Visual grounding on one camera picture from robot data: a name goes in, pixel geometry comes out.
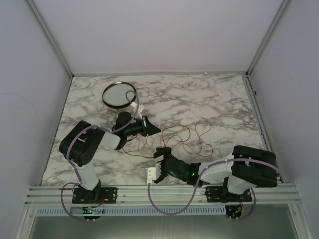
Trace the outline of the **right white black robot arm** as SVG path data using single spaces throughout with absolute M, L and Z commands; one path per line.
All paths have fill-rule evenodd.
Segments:
M 172 176 L 188 185 L 202 186 L 223 180 L 226 192 L 241 195 L 254 187 L 277 187 L 276 155 L 270 151 L 237 145 L 226 157 L 206 163 L 186 163 L 173 156 L 170 147 L 158 147 L 153 158 L 163 157 L 156 166 L 157 184 Z

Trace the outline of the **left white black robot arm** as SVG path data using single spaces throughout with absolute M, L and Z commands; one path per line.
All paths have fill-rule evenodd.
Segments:
M 74 167 L 80 188 L 93 192 L 100 187 L 100 180 L 91 161 L 100 145 L 107 149 L 121 150 L 128 142 L 129 136 L 139 134 L 147 137 L 160 132 L 147 116 L 132 119 L 129 112 L 120 112 L 111 132 L 80 121 L 61 141 L 59 152 Z

